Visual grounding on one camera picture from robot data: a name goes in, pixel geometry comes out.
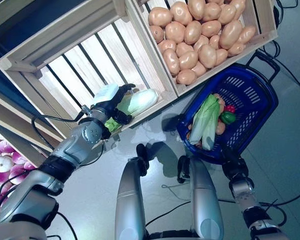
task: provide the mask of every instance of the fake vegetable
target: fake vegetable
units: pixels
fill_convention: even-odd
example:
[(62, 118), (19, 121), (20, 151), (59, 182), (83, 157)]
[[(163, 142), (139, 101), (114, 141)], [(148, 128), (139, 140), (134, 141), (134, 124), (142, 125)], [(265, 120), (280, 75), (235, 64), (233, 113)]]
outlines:
[(0, 173), (5, 173), (9, 171), (14, 163), (9, 156), (0, 156)]
[(202, 138), (202, 149), (209, 151), (214, 147), (219, 110), (218, 99), (210, 94), (194, 115), (190, 144), (195, 145)]
[(227, 106), (224, 107), (224, 111), (234, 114), (236, 109), (235, 109), (235, 106), (233, 106), (233, 105), (227, 105)]
[[(133, 95), (125, 95), (122, 101), (117, 105), (117, 109), (133, 118), (148, 108), (152, 107), (158, 101), (159, 95), (153, 89), (138, 91)], [(121, 125), (113, 118), (110, 118), (104, 124), (112, 133)]]
[(221, 113), (221, 121), (224, 122), (226, 125), (232, 124), (236, 120), (236, 115), (229, 111), (224, 111)]

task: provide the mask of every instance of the potato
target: potato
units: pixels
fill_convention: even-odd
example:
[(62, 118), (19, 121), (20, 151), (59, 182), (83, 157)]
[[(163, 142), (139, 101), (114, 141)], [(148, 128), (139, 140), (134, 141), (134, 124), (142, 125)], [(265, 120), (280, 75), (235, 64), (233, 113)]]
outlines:
[(170, 13), (173, 16), (173, 20), (177, 21), (185, 26), (192, 22), (192, 15), (188, 10), (187, 4), (181, 1), (176, 1), (170, 8)]
[(239, 39), (236, 42), (240, 44), (246, 44), (253, 38), (255, 33), (256, 28), (254, 26), (246, 26), (243, 28), (242, 32), (240, 33)]
[(208, 3), (224, 4), (225, 0), (207, 0)]
[(176, 51), (177, 44), (173, 40), (163, 40), (158, 44), (159, 50), (161, 54), (164, 54), (165, 50), (167, 49), (173, 49), (173, 51)]
[(165, 32), (160, 26), (152, 25), (152, 26), (150, 26), (150, 30), (151, 30), (151, 33), (157, 44), (160, 43), (164, 39)]
[(201, 23), (198, 21), (190, 22), (184, 32), (184, 41), (186, 44), (194, 44), (201, 36)]
[(219, 39), (220, 39), (219, 35), (213, 35), (212, 37), (210, 37), (209, 45), (213, 47), (215, 50), (219, 49)]
[(163, 7), (154, 7), (149, 12), (148, 22), (149, 25), (156, 25), (164, 28), (168, 23), (172, 21), (173, 15), (171, 12)]
[(207, 69), (212, 69), (217, 62), (217, 52), (209, 44), (205, 44), (200, 47), (198, 57), (200, 63), (202, 63), (202, 65)]
[(233, 57), (235, 55), (241, 54), (246, 48), (246, 45), (236, 42), (232, 45), (232, 47), (228, 50), (228, 56)]
[(179, 59), (178, 59), (176, 52), (173, 49), (168, 48), (163, 53), (163, 59), (167, 65), (170, 73), (173, 76), (176, 76), (180, 70)]
[(198, 53), (195, 51), (187, 51), (179, 57), (180, 70), (192, 69), (198, 62)]
[(217, 35), (221, 29), (221, 23), (217, 20), (207, 21), (201, 25), (201, 34), (207, 38)]
[(173, 40), (176, 44), (179, 44), (185, 39), (185, 31), (186, 27), (183, 26), (180, 22), (170, 22), (165, 27), (165, 39)]
[(216, 63), (214, 66), (222, 64), (228, 57), (228, 51), (221, 48), (216, 51)]
[(230, 49), (233, 44), (239, 39), (242, 32), (242, 24), (239, 20), (233, 20), (224, 26), (220, 36), (220, 46), (223, 49)]
[(195, 20), (201, 20), (205, 13), (205, 0), (188, 0), (188, 9)]
[(208, 22), (212, 20), (216, 20), (220, 17), (221, 7), (215, 2), (209, 2), (205, 5), (203, 21)]
[(190, 85), (193, 84), (196, 80), (197, 80), (196, 73), (190, 69), (182, 70), (179, 72), (178, 76), (176, 76), (177, 84)]
[(183, 54), (188, 51), (194, 51), (194, 48), (191, 45), (186, 44), (185, 42), (181, 42), (176, 46), (176, 55), (180, 58)]
[(195, 72), (195, 74), (198, 78), (201, 77), (203, 74), (205, 74), (207, 71), (205, 66), (203, 66), (202, 63), (199, 61), (196, 63), (196, 65), (191, 70)]
[(223, 4), (221, 5), (221, 14), (218, 18), (218, 21), (221, 25), (226, 25), (230, 23), (237, 13), (237, 9), (233, 5)]
[(196, 41), (196, 43), (193, 45), (194, 51), (198, 52), (199, 48), (201, 48), (202, 45), (205, 45), (205, 44), (209, 44), (209, 38), (207, 38), (204, 35), (201, 35), (199, 40)]
[(246, 8), (246, 0), (232, 0), (229, 4), (236, 8), (236, 13), (233, 19), (238, 20)]

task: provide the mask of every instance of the wooden crate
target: wooden crate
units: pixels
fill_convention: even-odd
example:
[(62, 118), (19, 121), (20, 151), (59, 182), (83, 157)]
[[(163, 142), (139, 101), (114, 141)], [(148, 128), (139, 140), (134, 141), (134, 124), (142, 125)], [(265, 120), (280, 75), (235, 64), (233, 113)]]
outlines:
[[(84, 1), (2, 57), (0, 69), (41, 114), (65, 119), (89, 106), (105, 84), (155, 89), (158, 102), (128, 128), (177, 98), (132, 6), (131, 0)], [(63, 138), (76, 125), (48, 121)]]
[(190, 91), (194, 87), (202, 84), (205, 80), (211, 78), (216, 73), (220, 72), (221, 70), (227, 68), (231, 64), (237, 62), (239, 59), (243, 58), (244, 56), (248, 55), (249, 53), (255, 51), (256, 49), (260, 48), (261, 46), (265, 45), (266, 43), (272, 41), (276, 37), (277, 28), (275, 24), (275, 19), (273, 15), (273, 2), (272, 0), (246, 0), (245, 2), (245, 10), (242, 13), (242, 16), (239, 20), (241, 20), (243, 26), (255, 26), (257, 29), (255, 36), (251, 39), (249, 43), (246, 44), (246, 48), (243, 53), (228, 58), (225, 62), (220, 64), (217, 67), (212, 68), (211, 70), (207, 71), (203, 76), (199, 77), (198, 80), (189, 85), (185, 86), (183, 84), (176, 84), (176, 78), (172, 77), (167, 65), (157, 47), (155, 39), (152, 37), (152, 34), (149, 29), (148, 24), (148, 15), (149, 11), (154, 7), (162, 7), (162, 8), (170, 8), (172, 4), (175, 2), (185, 2), (184, 0), (149, 0), (149, 1), (141, 1), (144, 3), (141, 6), (137, 6), (134, 4), (134, 7), (137, 11), (139, 18), (142, 21), (143, 26), (146, 28), (147, 34), (150, 36), (151, 43), (155, 47), (155, 54), (160, 58), (161, 64), (164, 66), (165, 72), (169, 77), (171, 84), (173, 85), (175, 91), (177, 92), (178, 96), (185, 94), (186, 92)]

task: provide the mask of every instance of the wooden slat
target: wooden slat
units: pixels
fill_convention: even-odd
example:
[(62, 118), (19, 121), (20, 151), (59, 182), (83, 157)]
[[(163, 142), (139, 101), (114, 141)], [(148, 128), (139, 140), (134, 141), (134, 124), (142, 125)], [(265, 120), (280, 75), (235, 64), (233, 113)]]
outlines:
[(13, 133), (12, 131), (9, 131), (8, 129), (2, 127), (1, 125), (0, 134), (18, 153), (24, 156), (36, 167), (39, 167), (46, 160), (46, 158), (36, 149), (34, 149), (28, 141)]
[(98, 42), (96, 36), (93, 35), (83, 41), (82, 46), (108, 84), (116, 83), (119, 86), (125, 84), (114, 65), (111, 63), (105, 50), (100, 45), (100, 42)]
[[(24, 72), (23, 75), (17, 71), (3, 71), (14, 86), (25, 96), (25, 98), (38, 110), (40, 114), (69, 119), (69, 114), (56, 101), (50, 92), (42, 85), (32, 73)], [(66, 123), (47, 119), (47, 121), (61, 134), (62, 137), (69, 135), (73, 123)]]
[(163, 92), (165, 87), (161, 83), (154, 66), (149, 64), (150, 59), (131, 22), (127, 19), (119, 19), (115, 22), (115, 25), (117, 26), (125, 43), (131, 51), (131, 54), (139, 66), (145, 80), (149, 84), (149, 87), (157, 90), (158, 93)]
[(135, 32), (139, 36), (143, 48), (148, 55), (151, 64), (156, 70), (159, 79), (161, 80), (165, 90), (171, 93), (172, 98), (176, 98), (174, 93), (174, 87), (171, 85), (168, 78), (168, 68), (164, 68), (164, 61), (159, 57), (159, 49), (157, 44), (153, 42), (152, 34), (147, 27), (145, 21), (143, 20), (143, 14), (140, 11), (140, 8), (135, 0), (126, 0), (126, 11), (129, 15), (131, 24), (133, 25)]
[[(27, 139), (29, 142), (52, 152), (52, 150), (46, 146), (43, 140), (37, 135), (29, 122), (25, 121), (2, 105), (0, 105), (0, 125), (18, 136)], [(59, 144), (58, 141), (46, 133), (42, 132), (42, 135), (51, 143), (52, 146), (56, 147)]]
[(84, 87), (75, 73), (71, 70), (62, 56), (52, 61), (49, 66), (58, 75), (63, 84), (70, 90), (70, 92), (80, 102), (81, 105), (90, 106), (93, 97)]
[(60, 85), (56, 78), (52, 75), (49, 69), (45, 66), (41, 70), (42, 77), (39, 81), (44, 87), (51, 93), (51, 95), (57, 100), (57, 102), (63, 106), (66, 112), (72, 119), (75, 119), (78, 113), (81, 111), (80, 107), (69, 96), (65, 89)]
[(67, 51), (65, 56), (94, 93), (105, 85), (78, 46)]
[[(7, 108), (8, 110), (12, 111), (22, 119), (26, 120), (28, 123), (31, 123), (32, 118), (34, 117), (29, 112), (22, 109), (20, 106), (15, 104), (13, 101), (8, 99), (6, 96), (0, 93), (0, 104)], [(60, 134), (53, 129), (52, 127), (48, 126), (47, 124), (43, 122), (38, 122), (36, 124), (37, 128), (41, 131), (46, 132), (48, 135), (50, 135), (52, 138), (56, 139), (57, 141), (61, 142), (63, 138), (60, 136)]]
[(0, 25), (34, 0), (4, 0), (0, 2)]
[(126, 81), (134, 83), (140, 90), (147, 89), (114, 28), (108, 26), (98, 34)]

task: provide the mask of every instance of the basket handle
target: basket handle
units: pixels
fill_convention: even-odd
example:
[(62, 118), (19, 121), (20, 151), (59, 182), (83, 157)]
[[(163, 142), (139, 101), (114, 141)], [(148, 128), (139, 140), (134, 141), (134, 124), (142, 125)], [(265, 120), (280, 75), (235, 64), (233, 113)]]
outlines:
[(255, 51), (255, 53), (252, 55), (252, 57), (249, 59), (249, 61), (246, 63), (247, 68), (252, 68), (250, 66), (251, 62), (257, 57), (258, 59), (266, 62), (270, 67), (274, 70), (274, 73), (272, 76), (269, 78), (268, 82), (271, 83), (272, 80), (277, 76), (277, 74), (280, 72), (280, 67), (279, 65), (273, 61), (270, 57), (266, 56), (265, 54), (261, 53), (260, 51)]

